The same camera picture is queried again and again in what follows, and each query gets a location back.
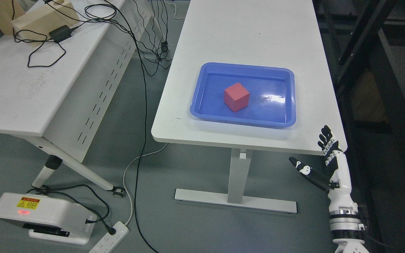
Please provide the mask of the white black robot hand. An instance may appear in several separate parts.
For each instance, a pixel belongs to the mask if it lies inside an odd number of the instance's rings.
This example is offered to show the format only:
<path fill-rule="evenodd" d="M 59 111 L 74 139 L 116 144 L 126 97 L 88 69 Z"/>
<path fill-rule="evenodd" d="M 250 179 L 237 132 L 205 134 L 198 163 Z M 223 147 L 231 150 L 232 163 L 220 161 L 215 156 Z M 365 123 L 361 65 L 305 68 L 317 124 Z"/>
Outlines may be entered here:
<path fill-rule="evenodd" d="M 303 178 L 327 192 L 330 199 L 328 211 L 331 215 L 356 215 L 358 204 L 351 197 L 352 182 L 347 157 L 329 126 L 325 125 L 320 131 L 317 144 L 324 155 L 323 173 L 295 157 L 289 157 L 289 161 Z"/>

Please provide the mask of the silver white robot forearm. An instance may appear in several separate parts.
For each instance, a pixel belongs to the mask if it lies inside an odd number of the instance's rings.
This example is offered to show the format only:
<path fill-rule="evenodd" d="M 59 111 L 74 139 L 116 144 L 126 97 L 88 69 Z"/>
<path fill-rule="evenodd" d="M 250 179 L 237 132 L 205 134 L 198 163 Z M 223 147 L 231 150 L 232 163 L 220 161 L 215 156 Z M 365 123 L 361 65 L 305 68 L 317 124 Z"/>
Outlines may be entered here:
<path fill-rule="evenodd" d="M 330 211 L 330 230 L 333 243 L 337 245 L 336 253 L 368 253 L 362 232 L 365 225 L 361 222 L 358 211 L 340 209 Z"/>

